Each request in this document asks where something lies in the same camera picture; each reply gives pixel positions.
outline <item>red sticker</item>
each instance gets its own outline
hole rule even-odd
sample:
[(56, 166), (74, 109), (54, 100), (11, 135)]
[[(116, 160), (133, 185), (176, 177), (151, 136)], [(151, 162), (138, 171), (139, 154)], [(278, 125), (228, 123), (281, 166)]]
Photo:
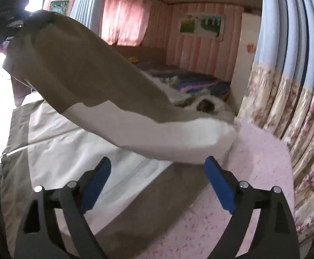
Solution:
[(255, 53), (257, 50), (257, 47), (254, 44), (248, 44), (247, 45), (247, 52), (248, 53)]

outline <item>yellow object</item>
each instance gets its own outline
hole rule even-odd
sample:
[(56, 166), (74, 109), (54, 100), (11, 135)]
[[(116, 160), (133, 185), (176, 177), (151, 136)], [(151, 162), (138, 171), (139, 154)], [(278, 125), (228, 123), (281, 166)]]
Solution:
[(130, 57), (130, 58), (128, 58), (128, 60), (129, 60), (131, 63), (137, 63), (137, 62), (139, 61), (136, 57)]

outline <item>metal bolt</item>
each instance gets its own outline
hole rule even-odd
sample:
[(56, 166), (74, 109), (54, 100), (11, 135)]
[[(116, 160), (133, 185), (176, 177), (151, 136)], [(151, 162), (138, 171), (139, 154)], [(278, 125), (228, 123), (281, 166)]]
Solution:
[(246, 181), (240, 181), (239, 185), (241, 188), (244, 188), (244, 189), (248, 188), (249, 186), (248, 182)]
[(42, 191), (43, 187), (42, 186), (36, 186), (33, 190), (36, 192), (36, 193), (39, 193), (40, 191)]
[(281, 189), (280, 187), (278, 187), (278, 186), (275, 186), (275, 187), (273, 187), (273, 191), (274, 191), (275, 193), (279, 194), (279, 193), (282, 192), (282, 189)]
[(67, 183), (67, 187), (68, 188), (75, 188), (76, 187), (76, 181), (70, 181)]

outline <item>headboard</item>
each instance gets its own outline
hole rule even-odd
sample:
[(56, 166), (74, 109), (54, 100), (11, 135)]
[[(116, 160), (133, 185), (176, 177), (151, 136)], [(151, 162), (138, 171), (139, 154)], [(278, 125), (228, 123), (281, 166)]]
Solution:
[(139, 61), (156, 61), (165, 64), (166, 52), (164, 49), (147, 46), (116, 46), (113, 48), (125, 58), (136, 57)]

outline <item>painting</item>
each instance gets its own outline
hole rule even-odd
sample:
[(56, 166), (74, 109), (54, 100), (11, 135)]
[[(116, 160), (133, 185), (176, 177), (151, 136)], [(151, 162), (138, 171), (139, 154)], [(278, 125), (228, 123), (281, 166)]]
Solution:
[(180, 33), (221, 41), (224, 15), (211, 13), (186, 13), (180, 21)]
[(67, 15), (67, 10), (68, 10), (68, 5), (69, 5), (68, 0), (64, 1), (51, 1), (49, 11), (50, 12), (57, 12), (63, 15)]

